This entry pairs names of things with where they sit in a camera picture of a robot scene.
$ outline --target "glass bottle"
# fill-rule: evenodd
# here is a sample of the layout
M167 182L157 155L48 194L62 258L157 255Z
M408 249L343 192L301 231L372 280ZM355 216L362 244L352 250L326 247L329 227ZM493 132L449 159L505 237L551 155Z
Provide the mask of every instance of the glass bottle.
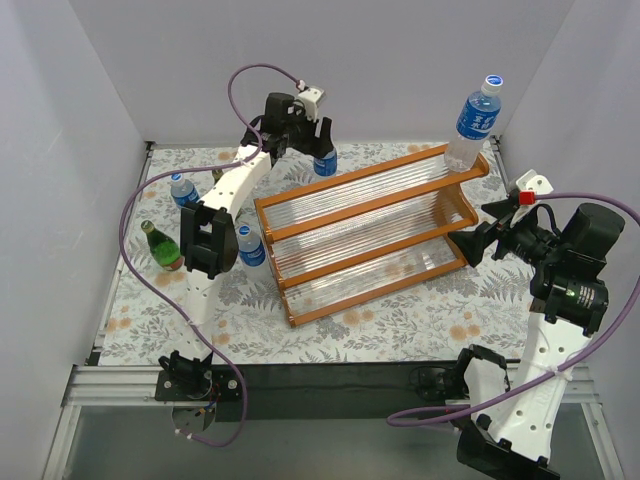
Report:
M142 231L147 234L147 243L151 256L165 270L177 270L182 266L184 257L180 254L180 247L171 237L156 230L155 225L145 220L140 225Z

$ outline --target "plastic bottle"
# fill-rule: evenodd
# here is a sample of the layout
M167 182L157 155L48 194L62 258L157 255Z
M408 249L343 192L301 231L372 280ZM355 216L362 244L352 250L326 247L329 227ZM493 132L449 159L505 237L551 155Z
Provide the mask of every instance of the plastic bottle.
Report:
M316 180L326 180L332 177L338 171L338 152L334 148L323 158L313 159L313 171L316 174Z
M480 91L467 98L458 117L456 136L444 152L444 161L450 170L463 172L475 163L478 152L500 113L502 103L498 93L502 83L502 78L498 75L489 75Z
M247 277L258 279L268 276L269 266L262 238L248 225L238 228L238 249Z
M198 202L200 195L195 185L182 176L181 173L171 175L171 196L180 208L187 202Z
M180 254L180 247L169 235L156 230L149 220L142 222L140 228L147 235L151 256L158 265L165 270L177 270L182 266L184 258Z

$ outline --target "floor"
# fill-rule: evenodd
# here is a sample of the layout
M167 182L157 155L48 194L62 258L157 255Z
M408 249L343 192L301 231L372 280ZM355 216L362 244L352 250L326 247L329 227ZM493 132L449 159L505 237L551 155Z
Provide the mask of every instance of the floor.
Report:
M338 173L435 145L339 145ZM480 211L480 205L506 195L488 142L483 154L491 165L490 174L463 184L465 196L481 221L490 218ZM179 167L228 163L234 155L232 148L155 149L148 177ZM213 186L209 173L189 178L201 195ZM287 154L254 189L237 223L258 226L253 198L311 181L311 159L296 152ZM178 239L179 210L169 195L168 181L148 187L137 203L127 248L146 278L171 298L184 302L187 272L184 267L165 272L153 262L138 228L145 219ZM285 320L275 282L250 281L238 260L226 274L219 306L211 312L208 335L237 363L453 360L469 343L481 343L508 358L519 358L526 337L531 273L530 267L512 256L499 262L487 258L477 269L466 267L292 329ZM100 365L156 365L158 357L175 348L180 335L192 335L185 330L182 318L126 267L119 275L103 334Z

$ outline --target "white panel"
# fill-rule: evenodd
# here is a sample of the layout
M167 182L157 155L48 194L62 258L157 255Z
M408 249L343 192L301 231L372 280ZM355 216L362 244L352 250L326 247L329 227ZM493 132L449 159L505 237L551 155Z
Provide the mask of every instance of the white panel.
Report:
M136 126L160 143L238 142L236 68L271 62L326 89L338 141L447 139L484 77L506 125L573 0L70 0ZM247 115L273 72L237 85Z
M66 0L0 2L0 472L40 478L142 139Z
M503 136L511 177L529 168L556 192L603 193L640 209L640 1L577 0ZM566 221L576 201L554 201ZM602 274L608 325L638 278L638 228L628 220ZM640 475L637 343L640 308L596 354L591 371L628 478Z

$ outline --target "red tag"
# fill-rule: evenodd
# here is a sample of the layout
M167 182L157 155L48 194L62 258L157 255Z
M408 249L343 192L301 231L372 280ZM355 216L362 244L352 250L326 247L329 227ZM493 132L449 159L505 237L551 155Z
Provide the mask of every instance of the red tag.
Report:
M162 268L164 268L165 270L169 270L170 272L173 272L174 270L179 269L183 263L184 263L184 257L180 256L178 260L176 260L173 263L170 263L169 265L165 265Z
M536 193L531 190L525 190L520 192L518 200L520 205L533 205L536 203Z

